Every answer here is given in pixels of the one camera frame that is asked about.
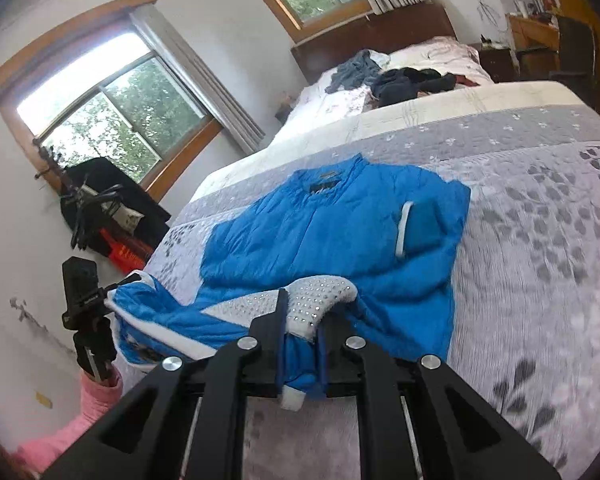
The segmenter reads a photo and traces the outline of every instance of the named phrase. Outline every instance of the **chair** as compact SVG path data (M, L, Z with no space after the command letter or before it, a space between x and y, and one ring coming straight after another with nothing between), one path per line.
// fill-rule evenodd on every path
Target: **chair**
M516 52L518 62L522 66L523 57L529 54L557 54L559 70L550 71L546 78L559 81L587 105L596 108L596 37L593 29L566 16L557 19L560 28L558 52L547 46L533 46Z

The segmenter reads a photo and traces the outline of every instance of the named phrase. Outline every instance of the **nightstand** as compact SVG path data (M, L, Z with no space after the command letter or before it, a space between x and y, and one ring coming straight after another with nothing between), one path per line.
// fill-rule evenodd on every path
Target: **nightstand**
M510 48L485 48L481 43L471 44L480 55L480 65L491 76L494 83L505 83L518 79Z

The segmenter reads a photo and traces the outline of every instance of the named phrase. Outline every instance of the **wooden desk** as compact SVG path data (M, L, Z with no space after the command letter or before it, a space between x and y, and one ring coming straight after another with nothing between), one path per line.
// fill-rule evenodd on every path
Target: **wooden desk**
M507 14L507 19L511 25L516 49L520 50L541 44L558 51L560 31L557 28L513 14Z
M553 52L543 52L525 56L521 63L520 73L524 77L545 78L552 70L558 70L558 51L560 31L551 25L545 25L530 18L507 14L513 33L516 50L524 50L532 46L547 46Z

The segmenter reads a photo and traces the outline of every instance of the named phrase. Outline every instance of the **wooden window frame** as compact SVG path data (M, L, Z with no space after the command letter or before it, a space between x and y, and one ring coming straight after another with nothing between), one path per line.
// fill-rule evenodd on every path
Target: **wooden window frame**
M33 144L36 136L24 123L16 108L26 96L49 76L62 70L94 47L124 32L137 32L128 18L128 10L155 1L115 0L88 10L43 34L0 67L0 85L14 80L10 84L8 92L0 98L0 114L36 171L46 170L46 163L40 158L38 149ZM121 9L126 10L122 13L122 17L120 17ZM19 76L27 64L40 58L46 48L58 41L61 42L58 49L43 57L40 62L35 64L35 68L26 75ZM186 85L179 81L177 77L175 79L186 89ZM222 125L209 115L206 120L188 132L176 146L165 154L163 160L157 163L144 177L140 183L141 187L156 202L159 202L189 164L221 130ZM60 193L61 184L59 179L53 173L45 173L43 176L51 187Z
M296 16L293 9L289 8L285 0L262 1L267 4L267 7L269 7L282 26L285 27L291 39L296 43L319 34L328 28L335 27L343 22L371 12L371 5L368 0L349 0L333 10L302 22Z

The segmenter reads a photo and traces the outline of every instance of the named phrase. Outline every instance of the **bedspread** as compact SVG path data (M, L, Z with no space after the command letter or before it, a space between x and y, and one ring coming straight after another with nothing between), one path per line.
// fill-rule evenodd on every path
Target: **bedspread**
M600 450L600 117L561 95L515 108L482 102L473 114L448 107L440 120L398 128L379 121L375 134L306 148L306 156L237 178L242 162L201 186L147 271L191 302L214 225L300 168L360 152L459 179L472 202L452 277L448 363L563 478L576 479ZM299 413L249 400L245 478L352 479L358 463L354 400L308 401Z

